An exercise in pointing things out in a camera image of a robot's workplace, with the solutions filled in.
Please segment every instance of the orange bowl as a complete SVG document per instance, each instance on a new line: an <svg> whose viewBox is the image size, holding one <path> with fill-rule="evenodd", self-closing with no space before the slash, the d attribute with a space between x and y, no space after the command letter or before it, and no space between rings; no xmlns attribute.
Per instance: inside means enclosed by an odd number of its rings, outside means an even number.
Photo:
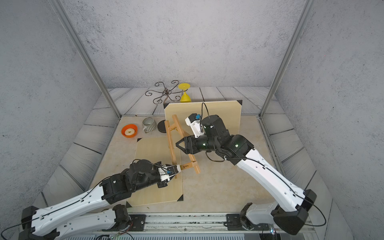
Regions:
<svg viewBox="0 0 384 240"><path fill-rule="evenodd" d="M126 131L128 128L133 128L133 129L135 130L135 133L132 134L132 135L129 135L129 136L125 135L125 131ZM128 125L126 125L126 126L124 126L124 127L122 128L122 130L121 130L121 134L122 134L124 137L127 137L127 138L134 137L134 136L136 136L136 134L137 134L137 126L136 126L135 124L128 124Z"/></svg>

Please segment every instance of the textured gray backdrop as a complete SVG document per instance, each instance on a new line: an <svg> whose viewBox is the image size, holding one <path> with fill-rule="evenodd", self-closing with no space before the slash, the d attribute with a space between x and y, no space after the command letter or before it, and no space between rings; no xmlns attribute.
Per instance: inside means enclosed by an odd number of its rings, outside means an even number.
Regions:
<svg viewBox="0 0 384 240"><path fill-rule="evenodd" d="M1 0L0 6L3 230L20 222L46 185L100 90L48 1Z"/></svg>
<svg viewBox="0 0 384 240"><path fill-rule="evenodd" d="M356 239L383 239L384 1L318 0L277 98Z"/></svg>
<svg viewBox="0 0 384 240"><path fill-rule="evenodd" d="M269 86L305 0L62 0L109 88Z"/></svg>

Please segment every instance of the metal candle holder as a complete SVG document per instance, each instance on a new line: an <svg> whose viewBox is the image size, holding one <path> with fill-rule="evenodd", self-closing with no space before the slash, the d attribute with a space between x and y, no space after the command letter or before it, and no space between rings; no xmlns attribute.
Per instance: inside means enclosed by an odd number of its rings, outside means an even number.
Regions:
<svg viewBox="0 0 384 240"><path fill-rule="evenodd" d="M168 88L166 88L164 82L157 82L157 83L155 83L155 87L160 86L160 83L163 84L163 86L164 86L164 91L162 91L162 92L158 92L158 91L155 91L155 90L148 90L148 91L145 92L145 95L146 95L146 96L152 96L152 94L153 94L152 92L156 92L156 93L161 93L161 94L162 94L160 97L153 99L153 103L154 103L154 104L156 104L156 105L157 105L157 104L161 104L161 103L163 102L163 100L161 99L163 96L167 96L167 97L164 99L164 103L170 103L170 102L167 102L167 99L169 99L169 100L171 100L171 101L173 101L173 102L176 102L176 101L179 101L179 100L180 100L180 98L181 98L180 96L175 96L175 100L173 100L173 99L170 97L170 94L173 93L172 90L175 89L175 87L177 87L178 84L179 84L179 81L178 81L178 80L173 80L173 81L171 82L171 84L175 84L175 83L176 83L176 85L175 85L171 90L168 90Z"/></svg>

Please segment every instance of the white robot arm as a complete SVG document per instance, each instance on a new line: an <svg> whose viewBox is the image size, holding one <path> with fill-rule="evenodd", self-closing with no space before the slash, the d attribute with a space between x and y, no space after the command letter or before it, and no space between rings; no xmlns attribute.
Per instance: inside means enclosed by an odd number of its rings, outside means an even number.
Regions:
<svg viewBox="0 0 384 240"><path fill-rule="evenodd" d="M80 215L129 198L133 192L153 184L166 187L180 172L179 165L140 159L131 163L129 169L103 179L93 189L67 201L43 209L25 208L19 240L59 240L90 230L122 230L129 225L125 206L116 205L102 214Z"/></svg>
<svg viewBox="0 0 384 240"><path fill-rule="evenodd" d="M267 217L268 220L273 220L287 233L296 235L305 224L308 210L316 200L316 194L312 190L304 191L291 183L271 166L253 147L253 144L243 136L230 135L218 115L210 115L204 119L196 119L196 115L196 113L192 114L185 119L191 126L194 136L184 137L176 143L176 146L186 154L214 151L224 160L230 161L233 165L237 165L249 173L278 203L273 209L270 209L270 205L266 209L270 213ZM253 214L248 216L259 217L261 214L255 214L257 212L255 209L253 208ZM264 212L265 215L266 210L259 209L259 212ZM257 222L258 220L249 220L255 224L261 223ZM243 219L242 223L245 228L249 227L249 220Z"/></svg>

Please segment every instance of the table surface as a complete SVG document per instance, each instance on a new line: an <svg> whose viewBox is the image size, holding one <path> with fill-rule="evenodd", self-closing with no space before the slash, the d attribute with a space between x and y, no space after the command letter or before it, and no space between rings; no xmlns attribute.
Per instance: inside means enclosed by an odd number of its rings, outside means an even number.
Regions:
<svg viewBox="0 0 384 240"><path fill-rule="evenodd" d="M144 134L141 122L145 117L121 118L106 150L92 185L112 174L129 168L135 157L137 138L166 136L158 130ZM154 117L156 122L164 117ZM121 129L127 124L139 126L137 136L126 138ZM256 116L241 116L239 134L247 138L260 154L273 165L264 136ZM221 160L215 153L208 153L213 160ZM186 169L181 173L183 201L165 202L128 208L128 212L239 212L248 202L264 204L273 197L253 177L231 162L212 162L204 152L195 154L201 173ZM188 163L188 155L181 154L181 163Z"/></svg>

